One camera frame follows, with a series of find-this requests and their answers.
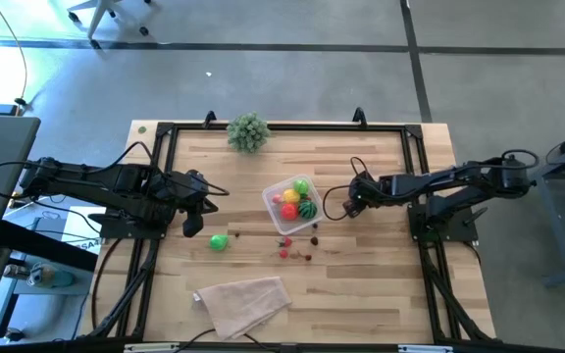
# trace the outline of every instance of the black metal frame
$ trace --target black metal frame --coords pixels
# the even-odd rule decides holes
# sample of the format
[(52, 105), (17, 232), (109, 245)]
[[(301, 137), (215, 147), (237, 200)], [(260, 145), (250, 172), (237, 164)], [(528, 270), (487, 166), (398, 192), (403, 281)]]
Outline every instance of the black metal frame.
[[(156, 129), (156, 139), (152, 152), (152, 164), (158, 165), (163, 141), (169, 136), (169, 150), (167, 154), (164, 170), (170, 172), (174, 166), (178, 135), (181, 130), (225, 130), (228, 123), (215, 122), (215, 114), (209, 112), (203, 123), (158, 123)], [(413, 138), (415, 148), (419, 157), (420, 170), (422, 173), (429, 172), (424, 136), (420, 125), (368, 125), (363, 110), (357, 108), (353, 122), (358, 124), (333, 124), (333, 123), (272, 123), (268, 124), (271, 130), (300, 130), (300, 131), (381, 131), (396, 132), (401, 139), (402, 153), (404, 156), (405, 171), (414, 174), (414, 161), (411, 153), (410, 142)], [(412, 205), (419, 205), (415, 200)], [(159, 244), (151, 244), (151, 247), (158, 251)], [(446, 254), (443, 241), (417, 241), (421, 260), (421, 270), (426, 290), (427, 304), (429, 308), (429, 321), (433, 335), (433, 342), (427, 347), (434, 346), (440, 349), (441, 346), (452, 347), (455, 352), (532, 352), (532, 353), (554, 353), (562, 350), (531, 347), (522, 345), (506, 344), (499, 340), (491, 339), (479, 330), (476, 324), (468, 317), (459, 301), (454, 297), (450, 284), (450, 276), (446, 261)], [(134, 241), (134, 247), (130, 257), (128, 268), (127, 285), (132, 283), (138, 271), (143, 240)], [(429, 250), (434, 248), (437, 253), (437, 267), (431, 260)], [(119, 318), (116, 337), (87, 337), (74, 341), (57, 341), (27, 345), (15, 345), (0, 347), (0, 352), (123, 352), (126, 344), (137, 344), (143, 342), (143, 333), (149, 308), (151, 287), (154, 277), (154, 267), (156, 256), (150, 268), (150, 272), (143, 284), (141, 300), (138, 308), (136, 325), (131, 335), (126, 335), (127, 322), (129, 318), (129, 303), (127, 309)], [(446, 336), (441, 329), (439, 313), (437, 308), (437, 298), (435, 287), (444, 299), (449, 322), (449, 336)], [(471, 340), (464, 340), (461, 337), (460, 329), (468, 333)], [(176, 349), (183, 346), (185, 342), (168, 343), (168, 349)], [(398, 344), (341, 344), (341, 343), (264, 343), (269, 349), (279, 350), (282, 353), (301, 352), (301, 351), (365, 351), (365, 352), (398, 352), (414, 351), (415, 345)], [(240, 350), (240, 351), (260, 351), (261, 347), (251, 343), (223, 343), (223, 342), (194, 342), (189, 346), (193, 350)]]

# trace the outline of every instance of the green succulent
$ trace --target green succulent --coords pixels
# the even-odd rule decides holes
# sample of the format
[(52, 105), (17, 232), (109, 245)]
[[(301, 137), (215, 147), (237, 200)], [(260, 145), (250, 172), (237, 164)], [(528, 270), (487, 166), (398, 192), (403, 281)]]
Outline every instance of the green succulent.
[(272, 132), (256, 113), (244, 114), (228, 124), (228, 144), (242, 153), (256, 153)]

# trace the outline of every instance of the yellow toy lemon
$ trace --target yellow toy lemon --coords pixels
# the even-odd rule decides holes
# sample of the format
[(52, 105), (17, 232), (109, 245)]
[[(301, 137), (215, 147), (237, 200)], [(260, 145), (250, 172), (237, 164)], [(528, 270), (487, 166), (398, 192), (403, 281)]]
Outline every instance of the yellow toy lemon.
[(300, 193), (294, 189), (287, 189), (282, 193), (282, 200), (288, 203), (296, 203), (300, 201)]

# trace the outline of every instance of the red toy tomato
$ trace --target red toy tomato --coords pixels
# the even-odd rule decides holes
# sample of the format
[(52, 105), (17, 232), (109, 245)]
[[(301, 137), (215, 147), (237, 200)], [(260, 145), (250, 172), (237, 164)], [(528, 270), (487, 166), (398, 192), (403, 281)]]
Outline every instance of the red toy tomato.
[(281, 208), (281, 217), (293, 221), (298, 217), (298, 206), (296, 204), (284, 204)]

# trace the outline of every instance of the desk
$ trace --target desk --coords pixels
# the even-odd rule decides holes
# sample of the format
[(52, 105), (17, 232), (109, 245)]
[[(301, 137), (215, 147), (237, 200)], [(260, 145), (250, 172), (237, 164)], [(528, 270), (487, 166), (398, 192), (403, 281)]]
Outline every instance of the desk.
[[(157, 123), (132, 122), (128, 145), (140, 140), (151, 148)], [(145, 127), (144, 133), (140, 133), (141, 127)], [(422, 125), (422, 130), (431, 171), (453, 165), (447, 125)], [(412, 152), (414, 161), (418, 161), (415, 148)], [(166, 153), (164, 146), (161, 161), (165, 161)], [(306, 174), (324, 196), (330, 187), (350, 182), (352, 156), (363, 159), (374, 176), (404, 173), (401, 140), (396, 133), (274, 131), (259, 154), (247, 156), (228, 147), (224, 131), (181, 131), (174, 169), (198, 170), (209, 182), (230, 191), (231, 196), (211, 197), (220, 211), (205, 215), (204, 229), (193, 238), (181, 234), (183, 216), (174, 219), (161, 242), (144, 340), (187, 341), (211, 328), (205, 310), (193, 302), (195, 289), (280, 276), (293, 303), (250, 332), (261, 341), (432, 342), (419, 253), (410, 239), (404, 207), (366, 210), (354, 220), (324, 220), (317, 230), (309, 228), (294, 234), (290, 252), (311, 254), (311, 262), (281, 259), (278, 255), (276, 240), (280, 235), (265, 208), (262, 190)], [(148, 159), (142, 150), (134, 149), (125, 162), (146, 164)], [(346, 198), (345, 190), (334, 191), (327, 202), (330, 213), (340, 215), (340, 204)], [(217, 233), (231, 236), (224, 252), (208, 247), (210, 236)], [(320, 239), (317, 247), (309, 242), (311, 234)], [(131, 240), (122, 241), (107, 262), (97, 293), (99, 320), (124, 289), (131, 247)], [(460, 243), (446, 243), (445, 247), (456, 297), (479, 327), (494, 336), (474, 253)], [(133, 303), (128, 333), (137, 313), (137, 301)], [(438, 305), (445, 316), (440, 300)], [(445, 318), (443, 323), (447, 332)], [(89, 331), (90, 309), (86, 310), (80, 333)], [(217, 339), (215, 334), (208, 334), (200, 340)]]

